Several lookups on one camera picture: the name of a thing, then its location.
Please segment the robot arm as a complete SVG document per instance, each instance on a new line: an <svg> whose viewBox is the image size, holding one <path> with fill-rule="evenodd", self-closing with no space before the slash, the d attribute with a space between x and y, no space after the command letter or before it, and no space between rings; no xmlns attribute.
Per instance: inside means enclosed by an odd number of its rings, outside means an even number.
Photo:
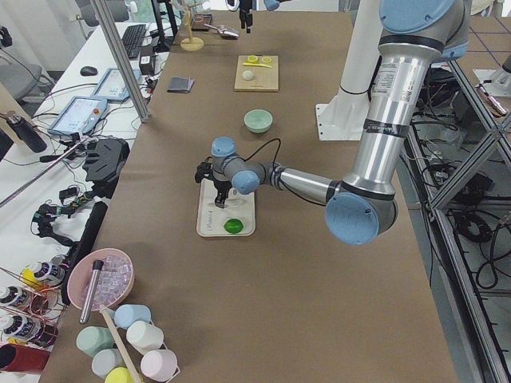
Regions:
<svg viewBox="0 0 511 383"><path fill-rule="evenodd" d="M331 180L240 157L236 143L222 136L212 142L208 179L217 190L215 205L224 207L231 189L242 195L262 184L288 189L326 207L327 226L351 245L371 242L395 222L398 207L391 183L410 128L427 69L434 62L456 60L468 45L469 1L383 1L378 10L382 35L378 68L351 173Z"/></svg>
<svg viewBox="0 0 511 383"><path fill-rule="evenodd" d="M263 4L268 11L277 10L280 7L281 2L287 2L287 0L263 0ZM240 17L240 26L243 30L246 30L246 33L251 33L251 28L253 26L253 14L252 11L255 9L256 1L252 0L240 0L239 1L239 17Z"/></svg>

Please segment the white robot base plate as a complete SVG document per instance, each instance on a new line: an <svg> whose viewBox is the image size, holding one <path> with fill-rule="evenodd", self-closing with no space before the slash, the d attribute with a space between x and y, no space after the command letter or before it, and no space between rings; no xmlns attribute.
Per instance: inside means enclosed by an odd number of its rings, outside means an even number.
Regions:
<svg viewBox="0 0 511 383"><path fill-rule="evenodd" d="M360 140L369 106L366 93L351 94L343 89L329 103L317 104L315 117L319 139Z"/></svg>

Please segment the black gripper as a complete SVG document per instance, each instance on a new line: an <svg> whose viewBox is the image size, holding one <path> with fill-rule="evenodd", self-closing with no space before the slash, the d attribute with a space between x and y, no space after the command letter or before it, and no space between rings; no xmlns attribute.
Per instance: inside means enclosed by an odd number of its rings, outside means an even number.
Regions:
<svg viewBox="0 0 511 383"><path fill-rule="evenodd" d="M240 25L247 34L251 33L252 27L252 0L239 0Z"/></svg>
<svg viewBox="0 0 511 383"><path fill-rule="evenodd" d="M226 199L228 198L228 193L231 190L231 182L228 180L222 181L214 179L213 185L217 191L215 205L223 209L226 206Z"/></svg>

